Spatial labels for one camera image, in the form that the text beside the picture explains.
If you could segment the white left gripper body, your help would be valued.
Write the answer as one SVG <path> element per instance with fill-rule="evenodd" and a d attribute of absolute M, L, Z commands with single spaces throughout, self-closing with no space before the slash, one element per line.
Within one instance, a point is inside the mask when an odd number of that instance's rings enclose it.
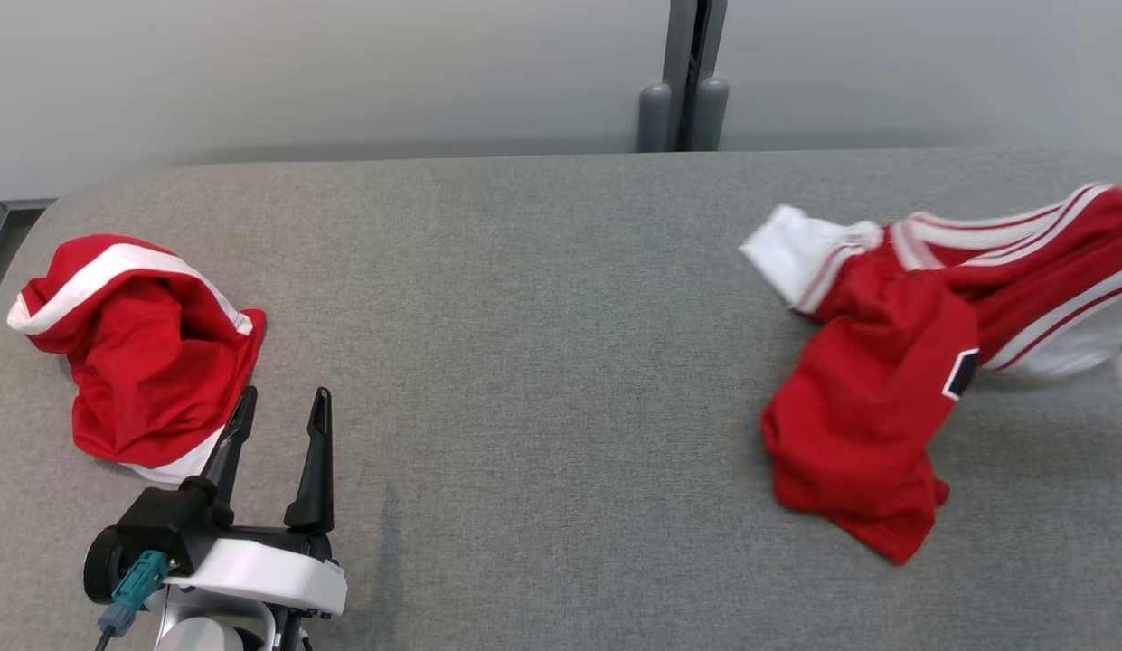
<path fill-rule="evenodd" d="M 304 618 L 341 617 L 347 580 L 328 545 L 284 551 L 263 542 L 217 542 L 197 572 L 163 588 L 163 651 L 297 651 Z"/>

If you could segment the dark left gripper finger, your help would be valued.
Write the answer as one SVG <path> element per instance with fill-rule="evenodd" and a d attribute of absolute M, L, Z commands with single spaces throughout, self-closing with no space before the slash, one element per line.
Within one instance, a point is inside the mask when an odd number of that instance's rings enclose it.
<path fill-rule="evenodd" d="M 231 494 L 234 489 L 242 446 L 251 433 L 258 397 L 258 388 L 255 386 L 243 388 L 234 411 L 226 421 L 217 444 L 203 467 L 202 478 L 217 486 L 211 505 L 211 519 L 217 528 L 231 528 L 234 523 Z"/>
<path fill-rule="evenodd" d="M 332 392 L 327 387 L 316 389 L 306 434 L 306 460 L 284 525 L 293 532 L 328 534 L 335 528 L 335 490 Z"/>

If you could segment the red shorts with white stripe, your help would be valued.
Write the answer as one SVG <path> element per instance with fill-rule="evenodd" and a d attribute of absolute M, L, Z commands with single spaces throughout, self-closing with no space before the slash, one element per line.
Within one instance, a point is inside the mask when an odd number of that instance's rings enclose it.
<path fill-rule="evenodd" d="M 117 233 L 62 242 L 6 322 L 68 363 L 81 452 L 165 485 L 203 470 L 267 331 L 176 254 Z"/>

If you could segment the red jersey with white sleeves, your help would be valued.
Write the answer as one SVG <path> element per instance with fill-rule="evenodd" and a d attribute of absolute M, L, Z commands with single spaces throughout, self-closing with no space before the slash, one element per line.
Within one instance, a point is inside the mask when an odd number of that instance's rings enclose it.
<path fill-rule="evenodd" d="M 891 563 L 919 551 L 948 501 L 926 448 L 977 372 L 1116 372 L 1119 185 L 983 220 L 837 224 L 782 203 L 741 253 L 818 324 L 760 416 L 776 498 Z"/>

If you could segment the grey cylindrical post cap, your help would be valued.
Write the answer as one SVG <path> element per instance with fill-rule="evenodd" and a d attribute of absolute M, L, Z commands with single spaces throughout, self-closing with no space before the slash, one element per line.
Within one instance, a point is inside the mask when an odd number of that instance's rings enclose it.
<path fill-rule="evenodd" d="M 673 108 L 672 88 L 665 83 L 649 85 L 640 91 L 636 114 L 636 152 L 668 152 L 668 129 Z"/>
<path fill-rule="evenodd" d="M 730 83 L 723 77 L 708 77 L 698 83 L 687 145 L 689 152 L 718 152 L 721 147 L 723 120 L 729 97 Z"/>

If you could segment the grey partition post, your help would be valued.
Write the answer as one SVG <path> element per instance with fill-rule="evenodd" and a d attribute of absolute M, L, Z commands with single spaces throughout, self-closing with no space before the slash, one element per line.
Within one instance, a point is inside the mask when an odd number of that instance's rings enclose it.
<path fill-rule="evenodd" d="M 718 77 L 723 25 L 729 0 L 669 0 L 663 83 L 672 88 L 668 152 L 689 152 L 695 94 L 703 79 Z"/>

